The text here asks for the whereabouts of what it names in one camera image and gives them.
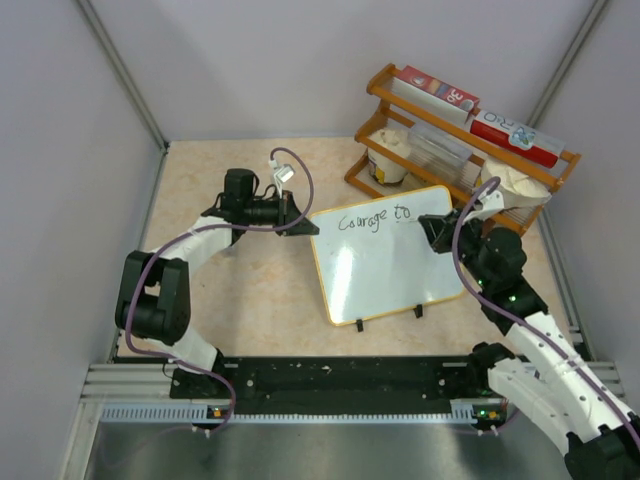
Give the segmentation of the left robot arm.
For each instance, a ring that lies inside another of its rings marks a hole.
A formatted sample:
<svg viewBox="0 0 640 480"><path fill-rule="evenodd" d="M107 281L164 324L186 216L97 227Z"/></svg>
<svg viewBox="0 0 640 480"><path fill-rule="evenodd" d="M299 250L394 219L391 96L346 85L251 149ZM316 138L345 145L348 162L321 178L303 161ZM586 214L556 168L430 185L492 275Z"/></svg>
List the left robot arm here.
<svg viewBox="0 0 640 480"><path fill-rule="evenodd" d="M136 250L126 257L115 323L130 350L179 363L193 372L192 384L205 396L224 390L227 374L221 353L190 325L191 278L247 231L280 236L319 233L284 188L293 175L291 165L274 165L271 183L259 194L253 171L230 169L214 204L186 232L151 252Z"/></svg>

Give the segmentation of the yellow framed whiteboard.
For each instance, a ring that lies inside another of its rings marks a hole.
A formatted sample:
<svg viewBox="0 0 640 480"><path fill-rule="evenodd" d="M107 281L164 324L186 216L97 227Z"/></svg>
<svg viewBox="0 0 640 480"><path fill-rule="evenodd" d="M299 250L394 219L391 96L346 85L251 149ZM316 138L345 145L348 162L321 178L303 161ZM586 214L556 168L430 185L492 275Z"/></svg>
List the yellow framed whiteboard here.
<svg viewBox="0 0 640 480"><path fill-rule="evenodd" d="M397 224L452 210L449 190L434 186L316 212L311 238L328 320L335 326L459 297L452 255L437 254L420 225Z"/></svg>

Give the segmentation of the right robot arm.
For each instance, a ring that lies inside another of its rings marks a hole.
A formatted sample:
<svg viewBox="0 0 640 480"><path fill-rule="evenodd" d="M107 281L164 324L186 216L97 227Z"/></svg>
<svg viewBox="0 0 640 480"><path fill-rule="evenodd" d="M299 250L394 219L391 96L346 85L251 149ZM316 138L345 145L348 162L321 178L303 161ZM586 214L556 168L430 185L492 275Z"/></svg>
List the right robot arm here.
<svg viewBox="0 0 640 480"><path fill-rule="evenodd" d="M508 400L555 445L574 479L636 479L639 416L572 347L523 275L527 256L508 228L483 230L460 210L421 215L430 248L450 253L481 310L517 350L480 343L467 358L476 394Z"/></svg>

